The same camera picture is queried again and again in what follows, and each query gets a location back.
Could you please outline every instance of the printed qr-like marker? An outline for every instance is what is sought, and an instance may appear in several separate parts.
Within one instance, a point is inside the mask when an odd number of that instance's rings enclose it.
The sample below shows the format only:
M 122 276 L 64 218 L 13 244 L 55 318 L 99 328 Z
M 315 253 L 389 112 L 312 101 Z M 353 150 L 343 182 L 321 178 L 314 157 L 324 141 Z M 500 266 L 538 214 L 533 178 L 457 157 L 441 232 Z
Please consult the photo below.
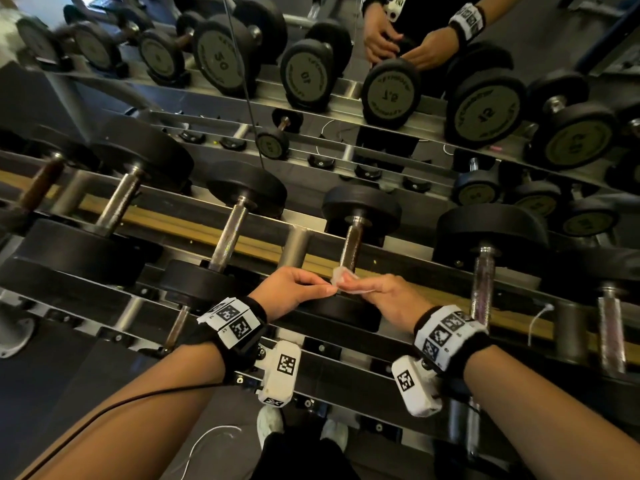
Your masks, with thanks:
M 240 311 L 236 310 L 233 306 L 227 305 L 219 310 L 216 315 L 222 318 L 225 322 L 228 322 L 232 318 L 235 318 L 240 314 Z
M 267 399 L 265 399 L 263 401 L 264 404 L 270 404 L 272 406 L 276 406 L 277 408 L 279 408 L 281 405 L 284 404 L 283 401 L 278 401 L 277 399 L 272 399 L 270 397 L 268 397 Z
M 427 355 L 427 357 L 431 359 L 432 362 L 436 362 L 438 358 L 438 352 L 440 352 L 440 349 L 436 344 L 428 340 L 425 340 L 424 345 L 422 347 L 422 352 L 424 352 L 424 354 Z
M 451 314 L 448 317 L 443 318 L 442 322 L 440 323 L 442 323 L 451 331 L 457 331 L 459 328 L 462 328 L 465 325 L 465 321 L 455 314 Z
M 251 331 L 249 323 L 247 323 L 246 320 L 242 317 L 231 323 L 231 325 L 229 325 L 229 328 L 231 328 L 231 331 L 234 333 L 236 339 L 238 340 L 242 339 L 247 333 Z
M 415 386 L 415 383 L 413 382 L 413 379 L 411 377 L 411 374 L 409 374 L 409 371 L 404 371 L 402 374 L 400 374 L 397 377 L 398 383 L 400 384 L 400 387 L 402 388 L 402 392 L 406 392 L 409 389 L 411 389 L 413 386 Z
M 280 354 L 280 360 L 278 361 L 278 370 L 284 372 L 290 376 L 293 375 L 293 370 L 296 368 L 295 357 L 289 357 L 288 355 Z
M 429 338 L 437 343 L 440 347 L 447 343 L 447 340 L 452 336 L 452 333 L 444 328 L 442 325 L 438 325 L 429 334 Z

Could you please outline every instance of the white sneaker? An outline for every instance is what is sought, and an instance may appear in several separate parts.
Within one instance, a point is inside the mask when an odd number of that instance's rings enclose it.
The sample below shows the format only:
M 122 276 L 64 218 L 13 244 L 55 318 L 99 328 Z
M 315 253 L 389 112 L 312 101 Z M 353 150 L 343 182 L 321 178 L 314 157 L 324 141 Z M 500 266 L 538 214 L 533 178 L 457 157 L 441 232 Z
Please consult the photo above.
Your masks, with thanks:
M 322 433 L 320 433 L 320 439 L 322 440 L 324 438 L 329 438 L 332 442 L 336 443 L 344 453 L 349 440 L 349 427 L 333 419 L 328 419 L 324 423 Z
M 284 433 L 282 412 L 273 406 L 263 406 L 258 413 L 258 440 L 260 448 L 264 448 L 264 441 L 272 433 Z

